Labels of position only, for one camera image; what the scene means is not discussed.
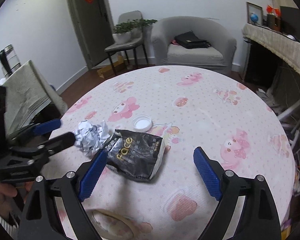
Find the white knit sleeve forearm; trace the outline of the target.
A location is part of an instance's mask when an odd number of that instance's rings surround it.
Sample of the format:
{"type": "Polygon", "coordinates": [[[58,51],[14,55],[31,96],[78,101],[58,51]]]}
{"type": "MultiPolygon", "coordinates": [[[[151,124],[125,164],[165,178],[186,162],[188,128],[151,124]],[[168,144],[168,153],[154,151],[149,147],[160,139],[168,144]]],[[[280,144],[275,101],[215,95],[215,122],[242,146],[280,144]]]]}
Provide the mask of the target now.
{"type": "Polygon", "coordinates": [[[17,239],[18,238],[18,226],[14,219],[10,216],[8,221],[3,219],[0,215],[0,239],[17,239]]]}

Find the person's left hand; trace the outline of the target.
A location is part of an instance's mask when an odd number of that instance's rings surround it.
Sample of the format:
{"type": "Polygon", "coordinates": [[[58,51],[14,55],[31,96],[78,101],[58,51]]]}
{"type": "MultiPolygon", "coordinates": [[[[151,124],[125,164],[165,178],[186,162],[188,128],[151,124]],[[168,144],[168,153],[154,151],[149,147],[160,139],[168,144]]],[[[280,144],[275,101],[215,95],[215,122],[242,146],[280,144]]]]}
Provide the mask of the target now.
{"type": "Polygon", "coordinates": [[[0,183],[0,216],[8,221],[12,208],[8,200],[16,197],[18,190],[15,186],[10,184],[0,183]]]}

